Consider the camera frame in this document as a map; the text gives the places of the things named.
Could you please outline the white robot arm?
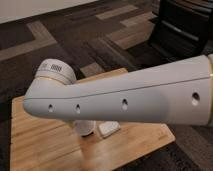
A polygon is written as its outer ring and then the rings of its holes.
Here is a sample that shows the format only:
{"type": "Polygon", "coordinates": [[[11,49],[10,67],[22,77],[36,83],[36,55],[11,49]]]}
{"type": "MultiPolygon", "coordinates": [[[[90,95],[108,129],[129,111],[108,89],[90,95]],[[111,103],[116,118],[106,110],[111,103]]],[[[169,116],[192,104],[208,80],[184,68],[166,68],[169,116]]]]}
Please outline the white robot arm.
{"type": "Polygon", "coordinates": [[[213,126],[213,54],[83,83],[67,63],[46,59],[23,107],[33,116],[65,121],[213,126]]]}

